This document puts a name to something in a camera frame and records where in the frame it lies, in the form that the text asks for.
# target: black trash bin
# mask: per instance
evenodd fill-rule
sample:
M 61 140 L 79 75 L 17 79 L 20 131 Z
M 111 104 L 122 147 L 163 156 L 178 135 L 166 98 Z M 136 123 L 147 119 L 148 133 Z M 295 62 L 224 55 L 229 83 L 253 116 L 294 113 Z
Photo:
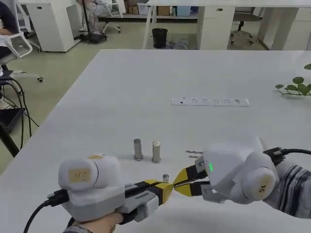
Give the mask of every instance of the black trash bin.
M 161 49 L 166 46 L 167 29 L 154 28 L 152 29 L 152 36 L 154 38 L 154 47 Z

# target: black stand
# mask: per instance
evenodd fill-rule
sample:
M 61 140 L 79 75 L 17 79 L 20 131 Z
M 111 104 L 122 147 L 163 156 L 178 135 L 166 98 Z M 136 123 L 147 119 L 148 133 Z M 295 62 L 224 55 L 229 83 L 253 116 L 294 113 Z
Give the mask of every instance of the black stand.
M 0 124 L 0 139 L 5 147 L 10 151 L 13 158 L 15 158 L 19 152 L 19 149 L 2 124 Z
M 98 34 L 91 33 L 91 29 L 89 27 L 89 22 L 87 18 L 85 0 L 82 1 L 82 6 L 83 6 L 84 17 L 86 19 L 87 35 L 84 35 L 84 34 L 80 35 L 80 39 L 83 41 L 88 41 L 89 43 L 92 43 L 92 44 L 99 44 L 100 42 L 107 40 L 107 36 L 105 34 L 98 35 Z

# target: green led light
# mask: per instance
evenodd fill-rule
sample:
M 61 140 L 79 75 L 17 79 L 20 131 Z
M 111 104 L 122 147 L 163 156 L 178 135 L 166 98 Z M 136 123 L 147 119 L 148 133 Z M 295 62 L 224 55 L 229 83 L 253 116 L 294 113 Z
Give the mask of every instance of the green led light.
M 208 165 L 209 165 L 209 170 L 213 171 L 213 164 L 209 163 Z

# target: office chair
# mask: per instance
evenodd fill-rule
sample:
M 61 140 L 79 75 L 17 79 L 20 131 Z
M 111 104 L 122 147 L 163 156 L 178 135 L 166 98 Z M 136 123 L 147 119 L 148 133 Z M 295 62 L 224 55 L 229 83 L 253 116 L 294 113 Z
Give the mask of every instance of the office chair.
M 252 12 L 249 13 L 234 13 L 233 16 L 233 21 L 234 22 L 240 22 L 239 23 L 239 27 L 236 31 L 232 31 L 230 33 L 230 43 L 231 45 L 234 45 L 234 41 L 235 39 L 237 39 L 237 37 L 247 37 L 248 38 L 248 43 L 250 45 L 254 44 L 253 41 L 253 36 L 251 33 L 242 31 L 242 27 L 244 26 L 245 22 L 255 22 L 255 21 L 259 21 L 261 20 L 260 17 L 253 15 Z
M 33 23 L 31 22 L 29 12 L 27 10 L 26 5 L 21 5 L 18 0 L 16 1 L 17 5 L 17 18 L 19 23 L 19 28 L 22 32 L 24 32 L 25 38 L 28 42 L 38 48 L 38 52 L 42 52 L 41 46 L 39 43 L 36 43 L 34 40 L 31 40 L 29 37 L 35 35 L 35 29 Z
M 19 32 L 14 35 L 9 35 L 9 36 L 0 35 L 0 40 L 2 40 L 5 43 L 5 45 L 11 50 L 11 53 L 9 55 L 0 59 L 1 68 L 3 69 L 4 73 L 9 74 L 11 78 L 14 78 L 14 79 L 35 78 L 40 83 L 43 82 L 43 78 L 41 78 L 40 76 L 36 74 L 28 74 L 25 71 L 21 71 L 21 70 L 9 71 L 7 64 L 13 60 L 20 59 L 28 55 L 29 53 L 32 52 L 33 47 L 26 40 L 24 33 L 20 31 L 18 17 L 17 17 L 16 0 L 1 0 L 1 1 L 5 3 L 12 10 L 12 13 L 16 19 L 17 28 L 19 30 Z M 21 93 L 21 89 L 19 88 L 19 86 L 16 85 L 15 82 L 12 82 L 12 85 L 14 85 L 14 87 L 16 87 L 18 92 Z
M 112 10 L 109 10 L 109 14 L 99 16 L 99 18 L 104 18 L 106 25 L 103 29 L 103 34 L 105 34 L 107 28 L 113 28 L 121 33 L 120 25 L 115 23 L 109 23 L 109 17 L 121 17 L 123 18 L 123 14 L 125 13 L 125 5 L 124 0 L 112 0 L 112 4 L 107 6 L 112 6 Z

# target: drawer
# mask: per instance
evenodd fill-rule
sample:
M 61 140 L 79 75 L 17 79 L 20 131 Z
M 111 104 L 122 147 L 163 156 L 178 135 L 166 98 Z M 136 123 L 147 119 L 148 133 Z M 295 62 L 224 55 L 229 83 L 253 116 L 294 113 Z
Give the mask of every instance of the drawer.
M 221 18 L 234 14 L 235 7 L 205 7 L 204 18 Z
M 53 8 L 48 4 L 27 4 L 27 9 L 31 16 L 54 16 Z
M 311 21 L 311 8 L 300 8 L 298 10 L 297 21 Z

